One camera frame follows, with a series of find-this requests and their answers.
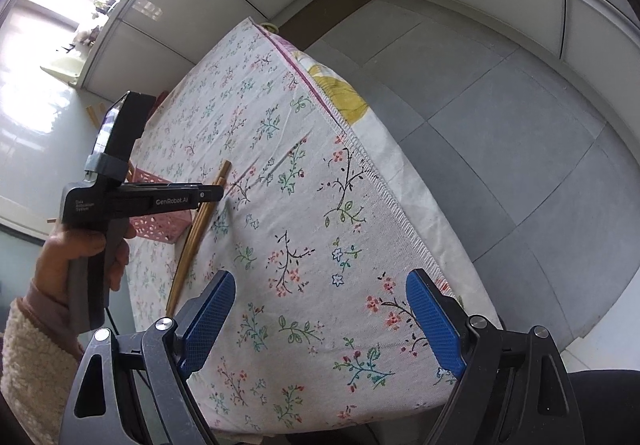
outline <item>blue gripper pad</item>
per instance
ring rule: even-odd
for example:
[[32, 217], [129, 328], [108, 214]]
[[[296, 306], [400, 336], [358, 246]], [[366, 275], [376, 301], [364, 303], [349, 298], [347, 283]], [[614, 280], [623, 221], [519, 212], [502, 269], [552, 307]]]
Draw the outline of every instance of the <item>blue gripper pad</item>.
[[184, 332], [184, 358], [178, 362], [177, 367], [185, 380], [191, 373], [201, 370], [235, 299], [236, 281], [233, 275], [226, 272]]
[[406, 278], [406, 299], [440, 367], [460, 379], [466, 367], [460, 336], [415, 270]]

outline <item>small screen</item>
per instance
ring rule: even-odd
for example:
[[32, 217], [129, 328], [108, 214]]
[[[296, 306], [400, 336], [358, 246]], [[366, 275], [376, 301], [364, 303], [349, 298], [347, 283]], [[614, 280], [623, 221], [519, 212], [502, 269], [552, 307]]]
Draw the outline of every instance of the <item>small screen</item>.
[[102, 126], [100, 127], [98, 137], [95, 139], [94, 154], [97, 152], [104, 152], [104, 149], [107, 147], [107, 142], [111, 136], [111, 129], [113, 129], [113, 124], [116, 123], [116, 118], [118, 117], [118, 113], [120, 112], [120, 108], [123, 103], [124, 100], [119, 100], [107, 111], [104, 120], [102, 120]]

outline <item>chopsticks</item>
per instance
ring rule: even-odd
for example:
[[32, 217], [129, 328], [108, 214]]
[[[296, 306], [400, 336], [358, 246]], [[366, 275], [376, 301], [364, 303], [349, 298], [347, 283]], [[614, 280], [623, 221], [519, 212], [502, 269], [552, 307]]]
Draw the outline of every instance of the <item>chopsticks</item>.
[[[218, 174], [213, 180], [213, 185], [220, 185], [224, 187], [230, 168], [231, 162], [223, 160], [220, 165], [220, 169], [218, 170]], [[182, 288], [184, 287], [184, 282], [187, 278], [189, 269], [191, 268], [191, 264], [193, 263], [196, 253], [198, 253], [202, 236], [209, 225], [209, 221], [211, 220], [211, 216], [213, 215], [213, 211], [216, 209], [217, 205], [218, 203], [216, 202], [203, 203], [196, 212], [193, 224], [191, 225], [191, 229], [187, 235], [187, 240], [184, 242], [180, 259], [178, 259], [178, 266], [175, 270], [174, 281], [171, 285], [171, 291], [169, 292], [169, 297], [166, 301], [167, 317], [173, 317], [175, 314], [175, 307], [178, 303], [178, 298], [180, 298], [180, 294], [182, 293]]]

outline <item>finger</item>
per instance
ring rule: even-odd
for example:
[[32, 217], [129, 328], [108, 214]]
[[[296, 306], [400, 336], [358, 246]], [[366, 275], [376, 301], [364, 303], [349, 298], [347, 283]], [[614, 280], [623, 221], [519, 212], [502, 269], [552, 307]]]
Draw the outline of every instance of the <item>finger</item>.
[[115, 258], [121, 265], [129, 264], [129, 244], [124, 239], [120, 242], [115, 251]]
[[133, 239], [137, 235], [138, 235], [138, 232], [136, 231], [136, 228], [131, 223], [129, 223], [129, 228], [127, 229], [126, 234], [124, 234], [124, 238]]
[[113, 291], [120, 290], [120, 282], [124, 274], [124, 268], [129, 264], [129, 245], [122, 240], [115, 251], [115, 261], [111, 265], [109, 274], [109, 287]]
[[112, 291], [120, 290], [120, 282], [122, 281], [122, 276], [124, 275], [124, 265], [118, 261], [114, 261], [109, 269], [109, 288]]
[[45, 244], [51, 259], [65, 260], [91, 257], [104, 250], [106, 238], [100, 232], [69, 229], [53, 233]]

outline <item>metal screw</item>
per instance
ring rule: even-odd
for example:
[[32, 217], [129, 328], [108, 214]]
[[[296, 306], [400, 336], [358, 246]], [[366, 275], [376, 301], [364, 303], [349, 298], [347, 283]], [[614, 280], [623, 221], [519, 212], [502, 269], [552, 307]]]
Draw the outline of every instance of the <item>metal screw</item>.
[[533, 329], [533, 332], [537, 337], [540, 337], [541, 339], [546, 339], [549, 336], [549, 330], [543, 326], [536, 326]]
[[156, 322], [156, 329], [160, 331], [164, 331], [169, 329], [174, 325], [174, 321], [172, 321], [169, 317], [162, 317]]
[[479, 315], [471, 317], [471, 325], [476, 329], [483, 330], [486, 327], [486, 319]]
[[94, 339], [98, 342], [102, 342], [103, 340], [108, 339], [110, 334], [111, 332], [107, 328], [100, 328], [94, 333]]

